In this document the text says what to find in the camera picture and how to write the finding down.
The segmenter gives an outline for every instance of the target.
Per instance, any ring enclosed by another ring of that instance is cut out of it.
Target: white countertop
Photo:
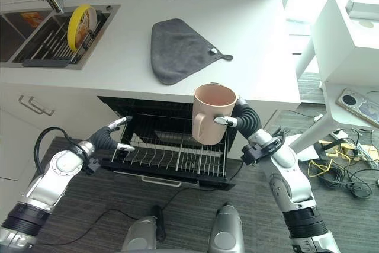
[[[81,71],[1,68],[0,82],[82,88],[83,92],[124,98],[192,102],[204,83],[227,85],[247,101],[266,101],[277,109],[300,103],[282,0],[66,0],[76,6],[120,4]],[[44,7],[11,5],[5,9]],[[150,65],[154,23],[181,18],[222,53],[220,59],[174,85],[164,85]]]

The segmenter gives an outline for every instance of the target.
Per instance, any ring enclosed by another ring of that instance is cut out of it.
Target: stainless steel sink
[[[39,26],[38,22],[43,21],[51,10],[9,12],[0,14],[0,62],[7,62],[26,39]],[[28,21],[28,15],[36,16]]]
[[[62,15],[52,12],[26,40],[21,44],[17,41],[16,51],[0,65],[3,67],[82,69],[119,7],[119,5],[94,6],[97,12],[97,27],[87,35],[76,52],[71,51],[67,44],[67,28],[76,7],[65,7],[66,12]],[[19,33],[16,34],[12,38],[19,38],[17,37],[20,36]]]

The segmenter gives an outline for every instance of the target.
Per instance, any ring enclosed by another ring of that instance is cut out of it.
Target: cabinet handle
[[[27,104],[25,104],[25,103],[23,102],[23,98],[24,98],[24,96],[21,95],[21,96],[19,97],[19,99],[18,99],[18,102],[19,102],[21,105],[27,107],[29,110],[32,110],[33,112],[37,113],[38,115],[42,115],[42,114],[43,114],[41,111],[37,111],[37,110],[33,109],[32,107],[28,106]]]
[[[164,186],[170,186],[170,187],[180,187],[182,185],[181,182],[175,182],[175,181],[170,181],[170,180],[164,180],[164,179],[159,179],[159,178],[151,178],[151,177],[145,177],[141,176],[141,180],[146,183],[151,183],[151,184],[158,184],[158,185],[164,185]]]
[[[46,114],[46,115],[48,115],[48,116],[51,116],[51,115],[54,114],[54,112],[55,112],[55,110],[52,110],[51,112],[48,113],[45,109],[41,109],[39,106],[35,105],[35,104],[33,103],[34,96],[31,96],[31,97],[29,98],[29,104],[32,105],[32,106],[33,106],[34,108],[36,108],[36,109],[34,109],[34,108],[30,107],[29,105],[25,104],[25,103],[23,102],[23,98],[24,98],[24,96],[21,95],[21,96],[19,97],[19,99],[18,99],[18,102],[19,102],[21,105],[27,107],[29,110],[32,110],[33,112],[35,112],[35,113],[38,114],[38,115]]]
[[[29,98],[29,104],[32,105],[34,108],[36,108],[37,110],[41,111],[43,114],[46,114],[48,116],[51,116],[52,114],[54,114],[55,110],[52,110],[51,112],[46,112],[45,109],[41,109],[40,107],[38,107],[37,105],[33,104],[33,99],[34,99],[34,96],[31,96]]]

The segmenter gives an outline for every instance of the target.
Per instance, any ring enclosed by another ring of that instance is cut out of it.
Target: yellow plate
[[[85,4],[77,7],[73,12],[67,31],[67,43],[74,52],[80,47],[88,32],[96,28],[96,10]]]

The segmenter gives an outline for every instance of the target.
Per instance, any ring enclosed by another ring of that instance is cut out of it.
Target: dishwasher
[[[216,145],[202,145],[191,134],[190,103],[99,98],[119,117],[133,117],[121,142],[135,147],[133,152],[116,150],[111,158],[102,160],[103,168],[172,187],[229,190],[234,186],[226,177],[226,155],[235,129],[228,129]]]

